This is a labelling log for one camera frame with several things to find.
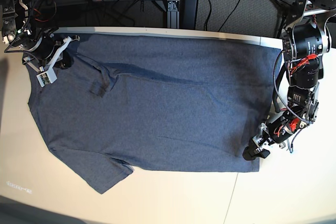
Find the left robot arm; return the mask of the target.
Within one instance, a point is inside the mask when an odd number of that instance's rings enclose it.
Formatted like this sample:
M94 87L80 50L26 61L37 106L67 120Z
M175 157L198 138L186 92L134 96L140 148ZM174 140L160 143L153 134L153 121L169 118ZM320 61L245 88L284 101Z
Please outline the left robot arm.
M327 22L335 17L335 0L295 0L284 10L278 31L283 50L274 66L272 102L278 118L266 120L249 140L243 158L266 158L265 145L293 151L297 135L313 124L319 107L319 80L324 76L322 57L332 46Z

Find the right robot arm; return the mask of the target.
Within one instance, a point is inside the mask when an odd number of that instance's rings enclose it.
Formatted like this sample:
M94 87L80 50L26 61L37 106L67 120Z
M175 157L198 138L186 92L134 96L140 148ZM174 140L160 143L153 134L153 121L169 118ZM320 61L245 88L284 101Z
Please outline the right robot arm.
M46 69L63 42L58 30L56 0L1 0L1 38L6 54L21 53L22 63Z

